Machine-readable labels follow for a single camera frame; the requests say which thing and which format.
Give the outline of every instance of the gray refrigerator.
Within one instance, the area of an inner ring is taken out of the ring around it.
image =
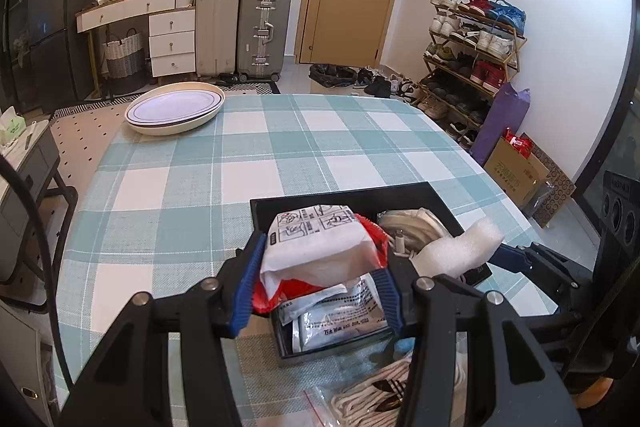
[[[28,0],[31,64],[44,112],[73,105],[94,90],[88,38],[76,13],[95,0]]]

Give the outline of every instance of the brown patterned board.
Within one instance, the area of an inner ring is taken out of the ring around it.
[[[522,133],[522,136],[528,138],[526,133]],[[533,142],[533,149],[531,152],[542,162],[542,165],[549,169],[549,176],[547,177],[547,180],[555,187],[551,196],[548,197],[542,206],[540,206],[540,208],[533,214],[533,219],[536,220],[540,227],[544,227],[549,221],[551,221],[551,218],[554,217],[556,212],[558,212],[569,200],[571,195],[574,193],[575,185],[556,165],[556,162],[549,158],[549,156],[546,155],[546,153],[540,149],[535,142]]]

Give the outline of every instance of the black tray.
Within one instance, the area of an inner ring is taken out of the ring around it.
[[[378,214],[385,210],[404,210],[406,208],[424,207],[433,212],[453,236],[464,232],[456,218],[451,214],[447,205],[428,182],[408,185],[393,185],[391,187],[363,188],[361,190],[347,190],[344,192],[329,192],[325,194],[306,194],[304,196],[284,196],[282,198],[265,198],[251,200],[251,215],[254,229],[268,233],[273,219],[281,212],[314,206],[315,204],[345,204],[356,214],[367,217],[374,223]],[[331,346],[310,349],[302,353],[294,353],[291,349],[291,324],[283,327],[278,314],[271,313],[271,325],[276,337],[278,354],[281,363],[308,362],[319,357],[336,355],[347,349],[390,336],[390,328],[374,331],[367,335],[356,337],[348,341],[332,344]]]

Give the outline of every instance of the gray suitcase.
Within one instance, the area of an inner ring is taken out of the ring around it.
[[[240,0],[238,73],[249,77],[280,78],[287,41],[291,0]]]
[[[239,0],[196,0],[196,73],[218,76],[236,70]]]

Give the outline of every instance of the laundry basket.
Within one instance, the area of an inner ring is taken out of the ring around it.
[[[141,34],[132,28],[125,38],[106,42],[102,47],[113,94],[132,92],[146,84],[145,49]]]

